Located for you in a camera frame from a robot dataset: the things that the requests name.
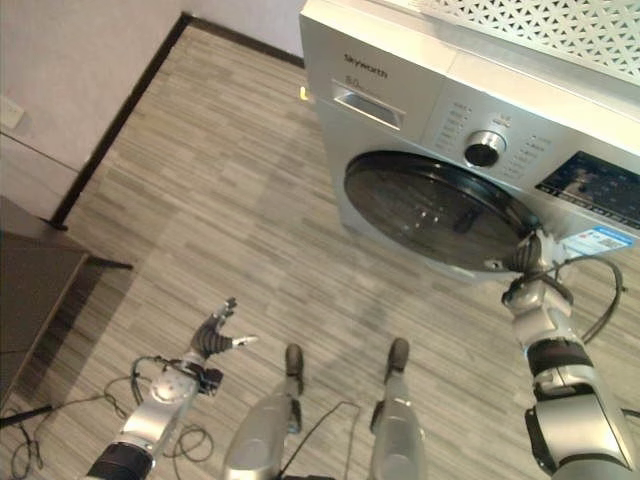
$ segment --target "wire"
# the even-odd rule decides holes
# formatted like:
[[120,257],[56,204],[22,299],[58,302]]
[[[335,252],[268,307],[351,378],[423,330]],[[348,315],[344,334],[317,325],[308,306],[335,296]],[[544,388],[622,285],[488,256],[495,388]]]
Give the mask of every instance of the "wire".
[[[11,455],[11,480],[26,479],[31,473],[34,463],[38,469],[42,469],[44,467],[44,461],[42,459],[41,452],[40,452],[40,440],[38,439],[38,433],[42,429],[44,423],[55,412],[79,403],[89,403],[89,402],[95,402],[98,400],[106,400],[109,404],[111,404],[118,418],[120,418],[121,420],[126,420],[127,418],[129,418],[130,413],[125,408],[122,407],[122,405],[117,401],[117,399],[113,396],[113,394],[110,393],[109,390],[115,383],[123,382],[127,380],[129,382],[129,386],[131,389],[131,395],[133,396],[133,399],[136,405],[140,405],[144,401],[144,397],[140,390],[139,382],[141,380],[145,382],[151,382],[151,379],[141,376],[140,372],[138,371],[139,365],[145,361],[159,364],[159,365],[162,365],[163,367],[175,368],[176,370],[184,373],[185,375],[189,374],[188,372],[184,372],[182,369],[180,369],[177,366],[177,363],[179,363],[179,361],[167,360],[159,355],[138,357],[131,364],[130,374],[127,376],[118,377],[111,380],[102,389],[102,394],[92,395],[90,397],[79,399],[79,400],[72,400],[70,402],[58,405],[57,407],[54,407],[53,410],[51,410],[50,412],[47,412],[47,414],[44,417],[42,417],[40,422],[36,425],[36,428],[34,429],[33,434],[31,436],[29,435],[26,428],[24,427],[23,422],[20,422],[17,425],[14,425],[15,428],[18,428],[21,431],[24,437],[24,441],[15,448],[15,450]],[[12,409],[12,411],[15,413],[19,413],[15,409]],[[193,435],[198,435],[197,440],[192,442],[187,442],[189,437],[192,437]],[[200,446],[204,445],[205,443],[208,443],[209,445],[207,453],[202,456],[193,455],[192,452],[195,451]],[[18,465],[18,458],[20,456],[20,453],[25,448],[27,452],[26,453],[27,458],[24,462],[25,463],[24,469],[20,471],[20,468]],[[191,425],[185,425],[182,427],[180,434],[176,439],[176,443],[173,447],[172,453],[171,454],[165,453],[164,456],[171,458],[173,463],[173,471],[176,475],[176,479],[182,480],[180,476],[180,472],[178,471],[178,464],[177,464],[178,458],[184,457],[193,463],[204,462],[209,458],[211,458],[211,456],[213,455],[213,449],[214,449],[214,442],[211,434],[205,428],[199,425],[191,424]]]
[[622,409],[622,413],[624,413],[627,417],[640,418],[640,411],[638,411],[638,410],[631,410],[629,408],[623,408]]
[[622,296],[622,293],[627,291],[623,285],[622,271],[620,270],[618,265],[616,265],[611,260],[600,257],[598,255],[584,255],[582,257],[570,258],[568,260],[565,260],[563,263],[559,265],[555,265],[554,267],[548,270],[538,272],[530,276],[525,276],[519,281],[522,284],[530,283],[535,280],[542,280],[547,283],[550,283],[551,285],[553,285],[555,288],[559,290],[559,292],[567,299],[567,301],[569,301],[569,303],[573,303],[573,296],[571,295],[569,290],[564,285],[560,284],[557,280],[554,280],[553,278],[549,277],[548,274],[552,272],[558,273],[562,268],[566,267],[567,265],[570,265],[576,262],[583,262],[583,261],[597,261],[607,265],[613,272],[613,276],[615,278],[615,289],[616,289],[615,295],[613,296],[613,299],[611,300],[611,303],[609,304],[605,312],[582,335],[582,341],[585,344],[587,344],[591,340],[593,340],[602,331],[602,329],[609,323],[609,321],[611,320],[611,317],[613,316],[613,313],[616,311],[616,309],[618,308],[618,305],[620,304],[620,297]]
[[[109,392],[109,389],[111,388],[111,386],[113,386],[113,384],[124,381],[124,380],[129,380],[129,376],[119,377],[114,380],[111,380],[102,389],[101,395],[93,395],[91,397],[83,398],[80,400],[72,400],[70,402],[63,403],[61,405],[58,405],[57,407],[54,407],[53,410],[47,412],[47,414],[44,417],[42,417],[42,419],[40,419],[40,422],[38,423],[38,425],[36,425],[36,428],[34,429],[32,436],[30,436],[27,433],[27,430],[24,427],[23,422],[20,422],[17,425],[14,425],[14,427],[18,428],[21,431],[24,437],[24,441],[21,444],[19,444],[11,454],[11,479],[23,480],[27,478],[29,476],[29,473],[31,473],[31,469],[33,468],[32,466],[34,462],[38,469],[42,469],[42,467],[44,466],[44,461],[42,459],[42,455],[40,452],[40,440],[38,440],[38,432],[40,431],[44,423],[51,417],[51,415],[53,415],[53,413],[59,410],[62,410],[63,408],[67,408],[71,405],[77,405],[79,403],[95,402],[97,400],[104,399],[111,404],[111,406],[114,409],[114,412],[120,419],[124,420],[125,418],[127,418],[128,417],[127,411],[120,406],[116,398]],[[27,459],[25,461],[24,470],[20,472],[17,464],[18,457],[20,452],[25,448],[27,450]]]
[[[187,436],[194,435],[194,434],[199,434],[200,438],[195,443],[185,448],[185,445],[184,445],[185,439],[187,438]],[[201,445],[203,445],[204,443],[209,444],[209,450],[207,451],[207,453],[200,457],[193,456],[191,452],[194,451],[196,448],[200,447]],[[178,480],[182,480],[182,477],[180,476],[180,472],[178,471],[178,461],[177,461],[178,458],[185,457],[187,460],[189,460],[192,463],[205,462],[209,460],[213,455],[213,446],[214,446],[213,437],[204,428],[195,424],[185,425],[184,427],[182,427],[182,430],[180,430],[180,435],[178,435],[178,439],[176,440],[176,443],[173,446],[172,453],[170,454],[164,453],[163,455],[171,459],[171,463],[173,464],[173,472],[175,473],[176,478]]]
[[287,468],[289,468],[289,466],[291,465],[293,460],[296,458],[298,453],[300,453],[300,450],[302,449],[304,444],[307,442],[307,440],[309,440],[309,437],[311,437],[311,435],[313,435],[313,432],[315,432],[316,429],[320,425],[322,425],[322,423],[327,418],[329,418],[336,410],[338,410],[343,405],[349,405],[349,406],[354,407],[356,409],[356,414],[353,417],[353,423],[351,424],[351,432],[349,434],[349,447],[347,449],[347,459],[346,459],[346,465],[345,465],[345,471],[344,471],[344,480],[347,480],[347,475],[349,474],[349,464],[351,463],[351,449],[352,449],[352,446],[353,446],[353,437],[354,437],[354,434],[355,434],[356,424],[358,423],[358,417],[360,416],[360,412],[362,410],[362,407],[360,407],[360,405],[358,405],[356,403],[347,402],[345,400],[343,400],[341,402],[338,402],[331,410],[329,410],[322,417],[320,417],[320,419],[315,423],[315,425],[313,427],[311,427],[311,430],[309,430],[309,432],[307,432],[307,434],[304,436],[304,438],[302,439],[302,441],[300,442],[298,447],[295,449],[295,451],[293,452],[293,454],[291,455],[291,457],[287,461],[287,463],[278,472],[278,475],[276,477],[277,480],[281,480],[282,479],[282,477],[284,475],[284,472],[287,470]]

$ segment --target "wall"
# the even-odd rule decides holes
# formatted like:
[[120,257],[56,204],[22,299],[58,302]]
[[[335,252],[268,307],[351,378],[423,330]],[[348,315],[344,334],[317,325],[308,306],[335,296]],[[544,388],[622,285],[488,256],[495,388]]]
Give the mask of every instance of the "wall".
[[0,0],[0,87],[26,111],[2,128],[0,193],[51,217],[181,11],[301,56],[303,4]]
[[305,0],[187,0],[187,10],[285,52],[302,56],[298,14]]

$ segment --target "wall socket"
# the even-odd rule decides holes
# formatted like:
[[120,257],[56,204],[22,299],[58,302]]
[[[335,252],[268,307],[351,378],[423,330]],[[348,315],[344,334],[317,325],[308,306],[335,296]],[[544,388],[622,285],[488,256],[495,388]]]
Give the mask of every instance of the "wall socket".
[[16,128],[23,115],[24,109],[20,105],[4,95],[0,97],[0,123],[3,127]]

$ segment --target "front-loading washing machine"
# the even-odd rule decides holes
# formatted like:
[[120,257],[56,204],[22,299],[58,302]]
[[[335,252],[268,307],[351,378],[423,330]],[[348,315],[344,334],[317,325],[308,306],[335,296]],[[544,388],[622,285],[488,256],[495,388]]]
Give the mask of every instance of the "front-loading washing machine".
[[637,240],[637,85],[367,0],[310,0],[301,32],[352,230],[474,278],[538,228],[573,256]]

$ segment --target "robot leg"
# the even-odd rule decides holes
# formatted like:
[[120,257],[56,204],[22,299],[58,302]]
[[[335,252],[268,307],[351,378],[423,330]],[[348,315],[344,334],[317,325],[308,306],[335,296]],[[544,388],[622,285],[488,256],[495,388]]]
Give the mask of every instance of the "robot leg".
[[409,344],[397,338],[389,351],[384,400],[371,420],[376,440],[369,480],[423,480],[426,478],[424,431],[411,408],[403,371]]
[[287,376],[244,419],[224,459],[224,480],[272,480],[280,470],[287,433],[298,433],[302,393],[302,350],[289,345],[285,356]]

